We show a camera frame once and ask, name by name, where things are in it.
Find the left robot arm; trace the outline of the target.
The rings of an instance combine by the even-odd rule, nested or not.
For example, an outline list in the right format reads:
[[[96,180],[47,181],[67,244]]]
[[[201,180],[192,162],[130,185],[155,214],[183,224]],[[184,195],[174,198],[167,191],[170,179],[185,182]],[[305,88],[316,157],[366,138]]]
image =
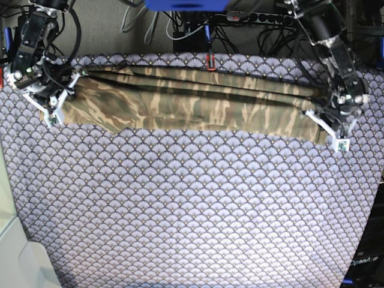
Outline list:
[[[319,47],[320,62],[328,71],[328,91],[303,114],[332,138],[335,152],[350,149],[350,136],[370,100],[364,79],[358,76],[352,50],[342,34],[346,26],[332,1],[286,1],[287,12],[312,47]]]

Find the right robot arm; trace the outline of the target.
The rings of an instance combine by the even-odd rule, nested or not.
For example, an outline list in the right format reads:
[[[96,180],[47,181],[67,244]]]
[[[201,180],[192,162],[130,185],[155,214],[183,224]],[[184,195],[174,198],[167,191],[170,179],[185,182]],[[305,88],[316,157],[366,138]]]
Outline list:
[[[4,59],[5,79],[52,127],[64,123],[63,105],[75,97],[75,85],[84,76],[71,66],[80,47],[82,29],[74,1],[30,1],[30,5],[32,11],[20,29],[20,42]],[[65,28],[58,17],[66,14],[73,18],[76,37],[70,55],[58,63],[53,43]]]

